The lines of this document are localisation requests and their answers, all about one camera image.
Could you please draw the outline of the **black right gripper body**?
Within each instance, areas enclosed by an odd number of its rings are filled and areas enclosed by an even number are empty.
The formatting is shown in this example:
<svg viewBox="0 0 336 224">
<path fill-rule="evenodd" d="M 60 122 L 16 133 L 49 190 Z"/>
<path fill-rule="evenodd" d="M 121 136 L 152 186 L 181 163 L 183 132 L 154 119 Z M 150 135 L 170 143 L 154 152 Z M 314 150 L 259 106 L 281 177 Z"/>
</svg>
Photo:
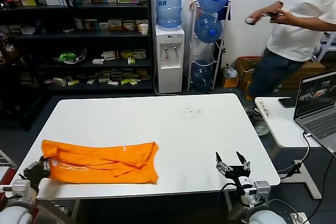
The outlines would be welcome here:
<svg viewBox="0 0 336 224">
<path fill-rule="evenodd" d="M 225 178 L 233 180 L 235 183 L 239 183 L 240 177 L 249 177 L 251 171 L 242 165 L 231 166 L 229 170 L 225 172 Z"/>
</svg>

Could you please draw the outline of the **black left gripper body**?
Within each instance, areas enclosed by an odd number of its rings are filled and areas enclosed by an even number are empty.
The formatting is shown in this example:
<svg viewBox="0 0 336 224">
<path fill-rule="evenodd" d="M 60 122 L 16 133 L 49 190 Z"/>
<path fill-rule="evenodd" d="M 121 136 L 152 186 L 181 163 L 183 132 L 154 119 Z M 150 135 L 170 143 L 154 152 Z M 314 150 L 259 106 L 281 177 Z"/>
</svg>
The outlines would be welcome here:
<svg viewBox="0 0 336 224">
<path fill-rule="evenodd" d="M 20 178 L 21 179 L 25 179 L 25 180 L 28 180 L 30 181 L 30 186 L 31 187 L 38 187 L 40 181 L 43 179 L 43 178 L 47 178 L 49 177 L 50 175 L 50 171 L 43 171 L 41 173 L 24 173 L 23 174 L 19 174 Z"/>
</svg>

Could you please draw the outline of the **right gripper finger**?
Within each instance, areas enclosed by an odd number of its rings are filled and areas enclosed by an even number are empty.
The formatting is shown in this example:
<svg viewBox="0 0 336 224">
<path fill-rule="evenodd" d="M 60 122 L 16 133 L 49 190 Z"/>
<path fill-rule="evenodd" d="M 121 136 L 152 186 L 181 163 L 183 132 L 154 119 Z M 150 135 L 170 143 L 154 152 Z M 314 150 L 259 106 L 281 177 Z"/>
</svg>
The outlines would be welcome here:
<svg viewBox="0 0 336 224">
<path fill-rule="evenodd" d="M 236 155 L 237 155 L 239 161 L 241 162 L 241 164 L 243 165 L 243 169 L 247 170 L 247 171 L 250 171 L 250 161 L 247 161 L 245 159 L 245 157 L 238 151 L 236 152 Z"/>
<path fill-rule="evenodd" d="M 233 171 L 232 167 L 222 161 L 218 152 L 216 152 L 216 168 L 223 176 Z"/>
</svg>

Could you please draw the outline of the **person's right hand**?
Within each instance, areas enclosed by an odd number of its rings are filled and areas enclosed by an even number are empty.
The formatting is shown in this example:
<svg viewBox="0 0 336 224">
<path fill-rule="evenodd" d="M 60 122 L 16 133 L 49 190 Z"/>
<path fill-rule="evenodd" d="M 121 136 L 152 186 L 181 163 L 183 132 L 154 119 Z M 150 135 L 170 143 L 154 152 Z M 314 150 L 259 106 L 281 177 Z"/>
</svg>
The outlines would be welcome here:
<svg viewBox="0 0 336 224">
<path fill-rule="evenodd" d="M 262 11 L 257 10 L 245 19 L 245 23 L 248 25 L 255 25 L 258 21 L 260 21 L 261 18 L 262 18 Z"/>
</svg>

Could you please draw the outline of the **person's left hand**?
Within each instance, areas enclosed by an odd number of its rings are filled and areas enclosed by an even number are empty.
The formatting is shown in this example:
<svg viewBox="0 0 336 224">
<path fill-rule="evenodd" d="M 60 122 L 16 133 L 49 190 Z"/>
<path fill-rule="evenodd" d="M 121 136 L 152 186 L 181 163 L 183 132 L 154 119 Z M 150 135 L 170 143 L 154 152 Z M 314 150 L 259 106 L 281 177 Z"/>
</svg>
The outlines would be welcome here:
<svg viewBox="0 0 336 224">
<path fill-rule="evenodd" d="M 270 15 L 270 23 L 274 24 L 290 25 L 293 18 L 291 13 L 284 12 L 281 9 L 275 12 L 268 12 L 268 14 Z"/>
</svg>

